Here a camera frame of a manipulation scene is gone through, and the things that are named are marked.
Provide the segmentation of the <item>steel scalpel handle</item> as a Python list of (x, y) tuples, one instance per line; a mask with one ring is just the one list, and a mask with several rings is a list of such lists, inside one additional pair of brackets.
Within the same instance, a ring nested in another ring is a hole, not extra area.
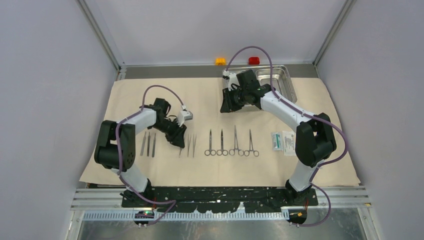
[(151, 157), (155, 157), (155, 148), (156, 148), (156, 133), (154, 133), (153, 141), (152, 141), (152, 154)]
[(146, 156), (147, 157), (150, 156), (150, 141), (151, 141), (151, 134), (149, 132), (148, 137), (147, 137), (147, 149), (146, 149)]
[(147, 138), (146, 135), (147, 135), (147, 132), (144, 132), (144, 136), (142, 138), (142, 143), (141, 143), (140, 156), (143, 156), (143, 154), (144, 154), (146, 138)]

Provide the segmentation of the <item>steel mesh instrument tray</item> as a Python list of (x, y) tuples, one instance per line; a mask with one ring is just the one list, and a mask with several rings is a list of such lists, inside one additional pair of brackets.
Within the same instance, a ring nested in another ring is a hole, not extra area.
[[(244, 72), (246, 70), (253, 70), (257, 80), (261, 85), (272, 84), (275, 91), (281, 94), (284, 98), (292, 103), (296, 103), (298, 98), (295, 93), (295, 89), (289, 75), (287, 68), (284, 65), (274, 66), (273, 69), (270, 66), (245, 66), (245, 67), (230, 67), (229, 72), (236, 74)], [(246, 105), (242, 109), (236, 111), (237, 113), (242, 112), (257, 112), (258, 109), (254, 105)]]

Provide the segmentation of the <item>curved steel scissors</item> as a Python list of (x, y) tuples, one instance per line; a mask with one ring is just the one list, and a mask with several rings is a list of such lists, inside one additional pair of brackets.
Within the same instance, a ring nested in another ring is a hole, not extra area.
[(209, 137), (208, 137), (208, 148), (204, 151), (205, 156), (215, 156), (217, 154), (217, 151), (213, 149), (212, 146), (213, 143), (213, 136), (212, 136), (212, 130), (209, 130)]

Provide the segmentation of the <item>straight steel scissors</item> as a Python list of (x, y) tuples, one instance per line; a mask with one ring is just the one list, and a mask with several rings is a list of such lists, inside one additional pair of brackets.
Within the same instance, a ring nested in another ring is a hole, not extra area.
[(217, 156), (227, 156), (229, 154), (228, 150), (224, 147), (224, 133), (223, 130), (220, 132), (220, 148), (216, 151)]

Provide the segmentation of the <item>cream cloth wrap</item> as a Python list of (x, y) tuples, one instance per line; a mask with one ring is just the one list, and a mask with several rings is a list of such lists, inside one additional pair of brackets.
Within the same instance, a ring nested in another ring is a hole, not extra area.
[[(220, 113), (222, 79), (206, 78), (148, 78), (116, 81), (111, 89), (104, 119), (120, 121), (136, 112), (142, 103), (152, 104), (163, 98), (171, 104), (172, 115), (184, 103), (193, 113), (186, 123), (186, 134), (196, 134), (195, 156), (193, 140), (189, 157), (187, 146), (179, 157), (179, 148), (169, 144), (162, 132), (146, 131), (143, 156), (140, 156), (144, 132), (136, 136), (135, 165), (153, 186), (169, 187), (282, 187), (294, 172), (297, 157), (273, 151), (271, 133), (290, 131), (278, 118), (266, 111)], [(224, 148), (234, 147), (234, 126), (239, 148), (249, 149), (249, 130), (254, 149), (259, 156), (205, 156), (212, 132), (212, 148), (220, 148), (221, 130)], [(147, 156), (150, 132), (150, 155)], [(156, 133), (155, 156), (152, 157)]]

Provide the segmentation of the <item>long steel needle holder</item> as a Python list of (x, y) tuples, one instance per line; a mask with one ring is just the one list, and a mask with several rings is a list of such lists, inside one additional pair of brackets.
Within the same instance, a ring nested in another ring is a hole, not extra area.
[(228, 153), (229, 153), (230, 156), (235, 156), (236, 154), (238, 156), (241, 156), (241, 157), (244, 156), (244, 151), (239, 148), (239, 141), (238, 141), (237, 127), (236, 126), (234, 126), (233, 148), (231, 148), (228, 151)]

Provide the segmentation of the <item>steel hemostat clamp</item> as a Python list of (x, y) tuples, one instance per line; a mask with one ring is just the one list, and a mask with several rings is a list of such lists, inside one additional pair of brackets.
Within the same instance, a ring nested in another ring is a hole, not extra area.
[(249, 147), (247, 150), (243, 151), (243, 154), (245, 157), (248, 157), (250, 155), (254, 156), (254, 157), (258, 157), (259, 151), (254, 149), (254, 145), (253, 145), (253, 136), (252, 136), (252, 131), (249, 129)]

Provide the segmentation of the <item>green white sterile packet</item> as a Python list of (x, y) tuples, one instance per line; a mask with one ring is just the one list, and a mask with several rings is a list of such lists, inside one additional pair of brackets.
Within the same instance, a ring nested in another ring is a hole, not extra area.
[(283, 145), (283, 137), (281, 132), (272, 132), (271, 133), (271, 140), (272, 140), (272, 150), (273, 151), (283, 151), (284, 145)]

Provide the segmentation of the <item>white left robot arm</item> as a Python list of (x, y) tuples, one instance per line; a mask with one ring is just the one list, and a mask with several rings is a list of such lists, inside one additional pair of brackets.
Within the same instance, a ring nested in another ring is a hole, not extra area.
[(94, 150), (94, 161), (115, 173), (141, 207), (155, 204), (150, 180), (135, 164), (136, 135), (146, 129), (156, 129), (173, 146), (185, 148), (186, 121), (194, 115), (182, 105), (175, 119), (168, 118), (171, 105), (164, 98), (141, 106), (120, 122), (104, 120), (100, 125)]

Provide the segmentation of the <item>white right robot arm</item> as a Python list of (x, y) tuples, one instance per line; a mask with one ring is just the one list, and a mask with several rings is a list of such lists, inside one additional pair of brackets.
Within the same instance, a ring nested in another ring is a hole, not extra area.
[(312, 187), (311, 178), (318, 165), (337, 149), (329, 116), (313, 114), (288, 101), (269, 83), (260, 84), (251, 69), (240, 73), (225, 70), (222, 78), (227, 86), (222, 91), (221, 113), (251, 105), (271, 113), (294, 131), (298, 162), (286, 181), (284, 197), (291, 205), (299, 205)]

